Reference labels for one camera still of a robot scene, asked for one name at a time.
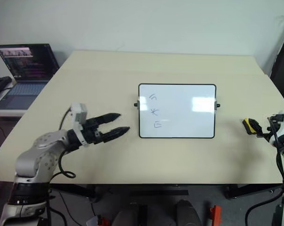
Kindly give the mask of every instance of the laptop screen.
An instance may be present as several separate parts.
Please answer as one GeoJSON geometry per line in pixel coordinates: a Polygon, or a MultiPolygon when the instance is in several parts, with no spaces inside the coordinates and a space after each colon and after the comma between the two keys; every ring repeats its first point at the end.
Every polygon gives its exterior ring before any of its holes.
{"type": "Polygon", "coordinates": [[[49,44],[0,45],[0,56],[16,81],[48,81],[59,69],[49,44]]]}

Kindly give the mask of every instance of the laptop keyboard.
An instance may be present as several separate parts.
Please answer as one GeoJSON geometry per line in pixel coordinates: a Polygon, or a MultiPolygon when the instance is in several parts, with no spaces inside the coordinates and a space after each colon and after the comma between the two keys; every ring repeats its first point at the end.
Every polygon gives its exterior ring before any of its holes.
{"type": "Polygon", "coordinates": [[[7,95],[31,95],[37,96],[42,89],[44,88],[45,84],[16,84],[8,93],[7,95]]]}

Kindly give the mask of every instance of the white wall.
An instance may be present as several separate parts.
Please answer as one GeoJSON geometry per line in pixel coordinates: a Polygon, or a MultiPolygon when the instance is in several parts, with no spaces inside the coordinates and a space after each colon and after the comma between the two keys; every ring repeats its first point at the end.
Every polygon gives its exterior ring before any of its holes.
{"type": "MultiPolygon", "coordinates": [[[[0,0],[0,44],[253,55],[269,73],[284,35],[284,0],[0,0]]],[[[0,59],[0,76],[9,74],[0,59]]]]}

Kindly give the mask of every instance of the whiteboard frame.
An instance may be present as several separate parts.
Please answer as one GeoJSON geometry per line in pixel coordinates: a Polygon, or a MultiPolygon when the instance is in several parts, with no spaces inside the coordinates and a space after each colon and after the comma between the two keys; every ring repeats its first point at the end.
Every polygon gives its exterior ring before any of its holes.
{"type": "Polygon", "coordinates": [[[217,100],[216,100],[216,85],[215,84],[185,84],[185,83],[140,83],[138,85],[138,98],[140,100],[140,86],[141,85],[208,85],[208,86],[215,86],[215,94],[214,94],[214,98],[215,98],[215,102],[214,102],[214,127],[213,127],[213,136],[212,137],[141,137],[140,134],[140,102],[138,101],[138,112],[139,112],[139,137],[140,138],[146,138],[146,139],[213,139],[215,137],[215,123],[216,123],[216,110],[217,110],[217,100]]]}

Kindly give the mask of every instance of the laptop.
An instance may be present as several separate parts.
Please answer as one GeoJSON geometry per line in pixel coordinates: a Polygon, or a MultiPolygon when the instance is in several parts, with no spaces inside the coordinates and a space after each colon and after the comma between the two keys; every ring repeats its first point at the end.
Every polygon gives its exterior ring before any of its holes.
{"type": "Polygon", "coordinates": [[[17,82],[0,110],[27,110],[59,69],[49,44],[0,45],[0,56],[17,82]]]}

